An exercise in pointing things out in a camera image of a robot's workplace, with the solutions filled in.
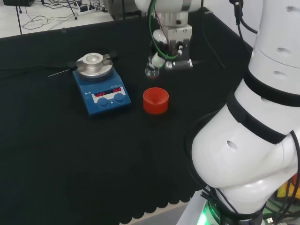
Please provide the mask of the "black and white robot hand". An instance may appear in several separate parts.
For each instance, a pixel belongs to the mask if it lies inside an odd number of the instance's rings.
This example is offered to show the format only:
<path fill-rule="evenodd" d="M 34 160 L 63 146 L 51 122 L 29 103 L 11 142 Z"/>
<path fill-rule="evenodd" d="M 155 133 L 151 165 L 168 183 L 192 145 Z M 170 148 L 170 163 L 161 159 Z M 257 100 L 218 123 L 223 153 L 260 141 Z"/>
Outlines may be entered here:
<path fill-rule="evenodd" d="M 169 51 L 169 46 L 165 35 L 162 30 L 155 30 L 153 32 L 153 38 L 155 40 L 155 44 L 158 46 L 160 51 L 164 54 L 167 54 Z M 166 60 L 163 59 L 159 53 L 157 52 L 153 42 L 151 41 L 150 46 L 150 56 L 148 57 L 148 67 L 151 70 L 159 70 L 166 63 Z"/>

